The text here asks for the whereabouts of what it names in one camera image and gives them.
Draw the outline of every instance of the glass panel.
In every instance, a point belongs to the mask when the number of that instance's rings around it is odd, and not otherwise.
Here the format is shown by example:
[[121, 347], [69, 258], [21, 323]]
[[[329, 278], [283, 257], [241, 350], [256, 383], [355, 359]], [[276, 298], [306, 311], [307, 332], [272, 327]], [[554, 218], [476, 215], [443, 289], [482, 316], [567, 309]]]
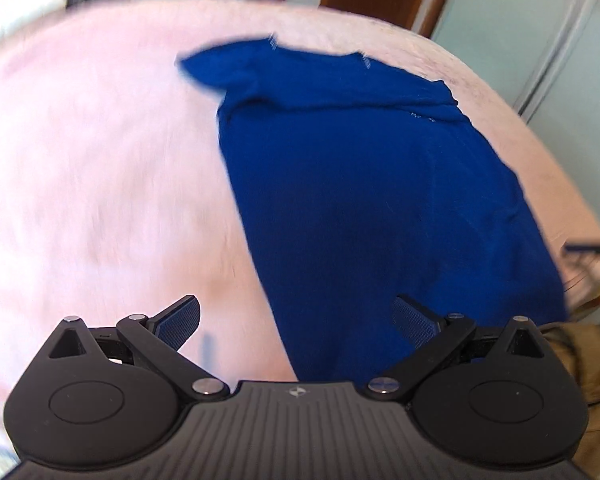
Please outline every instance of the glass panel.
[[513, 105], [570, 0], [448, 0], [432, 39]]
[[600, 0], [529, 126], [600, 218]]

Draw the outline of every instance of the silver bolt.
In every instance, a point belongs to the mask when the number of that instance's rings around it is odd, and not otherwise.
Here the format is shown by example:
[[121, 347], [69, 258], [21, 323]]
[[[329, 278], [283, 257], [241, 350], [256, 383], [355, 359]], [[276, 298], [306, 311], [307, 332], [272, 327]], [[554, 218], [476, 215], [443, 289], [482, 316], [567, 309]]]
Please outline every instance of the silver bolt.
[[202, 395], [219, 394], [224, 388], [224, 383], [215, 377], [207, 377], [198, 379], [193, 383], [193, 391]]
[[367, 386], [376, 394], [392, 394], [400, 388], [400, 383], [392, 377], [376, 377]]

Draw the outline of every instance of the mattress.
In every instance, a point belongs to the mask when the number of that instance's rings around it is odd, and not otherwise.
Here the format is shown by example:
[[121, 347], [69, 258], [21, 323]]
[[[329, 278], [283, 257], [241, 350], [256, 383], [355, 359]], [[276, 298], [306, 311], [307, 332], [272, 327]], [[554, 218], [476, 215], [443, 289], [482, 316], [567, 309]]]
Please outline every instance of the mattress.
[[179, 54], [272, 34], [444, 80], [517, 173], [569, 308], [600, 295], [600, 258], [560, 250], [600, 240], [595, 215], [523, 121], [433, 42], [275, 2], [100, 0], [0, 47], [0, 412], [63, 316], [110, 326], [185, 294], [202, 305], [186, 357], [232, 385], [295, 380], [219, 153], [221, 97], [174, 66]]

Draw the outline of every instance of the triangular cutout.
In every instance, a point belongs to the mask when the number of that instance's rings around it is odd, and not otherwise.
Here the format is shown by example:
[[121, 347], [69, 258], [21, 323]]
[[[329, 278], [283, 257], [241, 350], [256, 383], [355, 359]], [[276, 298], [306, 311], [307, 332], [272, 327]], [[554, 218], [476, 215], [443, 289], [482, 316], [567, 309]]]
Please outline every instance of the triangular cutout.
[[49, 354], [49, 357], [58, 359], [83, 354], [86, 354], [86, 351], [84, 346], [82, 346], [78, 333], [75, 330], [65, 330], [60, 341], [58, 341], [58, 344], [56, 344], [51, 354]]
[[529, 333], [529, 330], [518, 329], [511, 340], [507, 352], [512, 355], [522, 355], [524, 357], [533, 357], [536, 359], [544, 357], [542, 349], [535, 342]]

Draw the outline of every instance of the blue fabric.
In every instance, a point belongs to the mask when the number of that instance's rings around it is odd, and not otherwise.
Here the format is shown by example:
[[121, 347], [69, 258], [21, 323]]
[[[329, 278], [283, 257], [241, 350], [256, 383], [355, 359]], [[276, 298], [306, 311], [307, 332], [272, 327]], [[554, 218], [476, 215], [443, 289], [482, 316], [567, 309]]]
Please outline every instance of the blue fabric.
[[220, 149], [299, 380], [363, 383], [413, 351], [398, 293], [486, 326], [565, 318], [516, 175], [442, 81], [269, 40], [180, 64], [226, 91]]

